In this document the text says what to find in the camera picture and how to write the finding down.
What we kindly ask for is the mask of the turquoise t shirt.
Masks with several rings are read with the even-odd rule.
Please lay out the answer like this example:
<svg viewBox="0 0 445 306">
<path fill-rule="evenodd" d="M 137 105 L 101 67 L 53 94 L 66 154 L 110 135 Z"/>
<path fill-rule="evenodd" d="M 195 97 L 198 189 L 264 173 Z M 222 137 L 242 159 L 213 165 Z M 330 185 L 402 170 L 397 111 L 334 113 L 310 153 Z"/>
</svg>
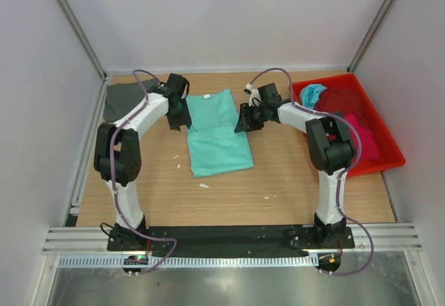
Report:
<svg viewBox="0 0 445 306">
<path fill-rule="evenodd" d="M 254 167 L 246 133 L 234 131 L 238 113 L 230 90 L 189 95 L 186 102 L 192 121 L 187 144 L 194 177 Z"/>
</svg>

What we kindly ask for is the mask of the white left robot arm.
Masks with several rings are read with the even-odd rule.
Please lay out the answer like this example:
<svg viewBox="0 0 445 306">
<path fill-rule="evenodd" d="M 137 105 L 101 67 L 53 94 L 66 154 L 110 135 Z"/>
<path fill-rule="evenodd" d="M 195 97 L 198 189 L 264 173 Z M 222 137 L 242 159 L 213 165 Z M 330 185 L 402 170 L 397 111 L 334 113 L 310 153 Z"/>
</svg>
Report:
<svg viewBox="0 0 445 306">
<path fill-rule="evenodd" d="M 171 73 L 166 82 L 160 81 L 147 90 L 139 73 L 151 73 L 133 71 L 143 92 L 141 101 L 115 122 L 100 124 L 93 159 L 94 169 L 113 196 L 116 222 L 112 233 L 123 236 L 124 243 L 132 250 L 142 249 L 147 241 L 174 241 L 147 233 L 136 187 L 136 179 L 142 168 L 140 140 L 162 117 L 167 117 L 171 130 L 179 131 L 182 126 L 189 128 L 192 125 L 186 102 L 190 83 L 185 77 Z"/>
</svg>

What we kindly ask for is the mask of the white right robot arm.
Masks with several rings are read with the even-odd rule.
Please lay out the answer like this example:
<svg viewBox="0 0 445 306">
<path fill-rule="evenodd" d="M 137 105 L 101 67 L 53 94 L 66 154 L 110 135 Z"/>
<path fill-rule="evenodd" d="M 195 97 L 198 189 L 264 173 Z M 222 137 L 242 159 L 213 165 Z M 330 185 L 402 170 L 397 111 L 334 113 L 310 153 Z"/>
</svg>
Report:
<svg viewBox="0 0 445 306">
<path fill-rule="evenodd" d="M 282 99 L 273 83 L 260 88 L 248 84 L 244 92 L 249 95 L 249 102 L 240 105 L 236 133 L 258 131 L 265 122 L 272 121 L 306 134 L 309 158 L 318 171 L 319 184 L 311 237 L 320 247 L 335 247 L 346 233 L 343 183 L 360 152 L 351 136 L 353 127 L 338 114 L 315 111 Z"/>
</svg>

